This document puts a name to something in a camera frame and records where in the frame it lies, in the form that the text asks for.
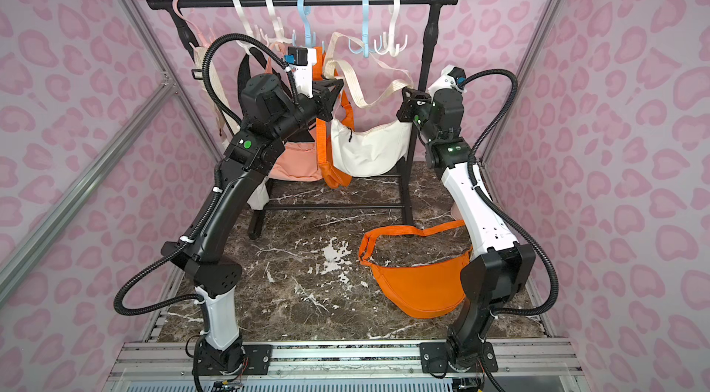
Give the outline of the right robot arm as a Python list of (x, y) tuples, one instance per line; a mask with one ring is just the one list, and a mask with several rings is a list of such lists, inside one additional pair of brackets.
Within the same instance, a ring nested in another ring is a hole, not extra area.
[[(465, 88), (490, 76), (508, 79), (510, 91), (479, 138), (467, 144), (462, 137)], [(421, 345), (423, 371), (438, 379), (453, 372), (492, 375), (497, 371), (497, 360), (487, 335), (495, 319), (502, 314), (542, 315), (558, 300), (554, 264), (532, 235), (494, 203), (476, 156), (484, 139), (510, 111), (518, 87), (515, 74), (503, 68), (468, 76), (462, 68), (448, 66), (428, 90), (402, 91), (398, 118), (416, 127), (425, 146), (427, 165), (452, 196), (471, 238), (471, 257), (458, 280), (464, 295), (460, 315), (449, 327), (445, 342)], [(549, 277), (547, 299), (531, 309), (508, 307), (527, 283), (535, 262), (545, 266)]]

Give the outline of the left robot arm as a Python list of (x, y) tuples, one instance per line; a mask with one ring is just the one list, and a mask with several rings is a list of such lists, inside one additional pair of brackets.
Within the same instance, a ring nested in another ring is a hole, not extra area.
[[(211, 75), (214, 56), (232, 42), (249, 44), (271, 58), (282, 74), (264, 72), (249, 78), (239, 95), (242, 113), (237, 115), (217, 93)], [(192, 72), (203, 83), (218, 109), (234, 120), (239, 130), (223, 158), (214, 167), (214, 183), (196, 218), (176, 241), (163, 245), (161, 258), (130, 278), (114, 299), (114, 309), (123, 316), (159, 311), (182, 301), (196, 303), (203, 315), (203, 331), (192, 354), (192, 376), (229, 375), (237, 378), (257, 373), (268, 358), (253, 358), (243, 346), (235, 309), (235, 290), (242, 276), (240, 264), (225, 257), (227, 239), (254, 192), (269, 177), (287, 141), (306, 131), (316, 120), (330, 120), (342, 92), (341, 79), (315, 81), (312, 48), (288, 47), (277, 55), (267, 45), (242, 33), (217, 38), (198, 59)], [(129, 308), (124, 301), (141, 280), (165, 264), (177, 266), (194, 284), (191, 294), (159, 303)]]

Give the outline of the large orange crescent bag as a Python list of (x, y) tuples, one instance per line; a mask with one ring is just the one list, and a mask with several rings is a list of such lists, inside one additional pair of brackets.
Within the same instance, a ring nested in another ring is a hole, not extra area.
[(383, 294), (408, 316), (432, 319), (449, 314), (464, 301), (460, 272), (470, 262), (470, 251), (443, 262), (410, 267), (379, 266), (371, 261), (371, 257), (381, 237), (428, 238), (464, 226), (465, 223), (458, 220), (429, 229), (413, 226), (379, 227), (367, 232), (362, 238), (358, 251), (359, 262), (371, 269)]

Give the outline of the cream white crescent bag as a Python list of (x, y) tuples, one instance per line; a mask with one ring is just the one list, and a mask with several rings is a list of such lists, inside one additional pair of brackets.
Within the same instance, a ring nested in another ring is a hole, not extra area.
[[(412, 87), (412, 76), (406, 70), (393, 68), (380, 59), (375, 64), (383, 70), (399, 72), (402, 79), (395, 79), (373, 100), (367, 100), (362, 91), (357, 74), (348, 61), (336, 56), (338, 42), (342, 39), (362, 45), (362, 41), (337, 31), (331, 35), (323, 65), (324, 76), (327, 79), (344, 79), (346, 90), (344, 94), (349, 101), (360, 109), (374, 107), (384, 102), (388, 97)], [(409, 151), (412, 124), (395, 120), (368, 131), (355, 131), (342, 121), (334, 119), (330, 122), (330, 140), (335, 168), (351, 177), (371, 178), (386, 174)]]

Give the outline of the pink shoulder bag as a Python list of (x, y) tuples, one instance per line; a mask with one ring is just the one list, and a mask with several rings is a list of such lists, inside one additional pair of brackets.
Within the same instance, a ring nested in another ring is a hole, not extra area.
[(288, 139), (285, 151), (275, 162), (269, 177), (301, 182), (318, 181), (322, 178), (317, 161), (315, 125), (299, 131)]

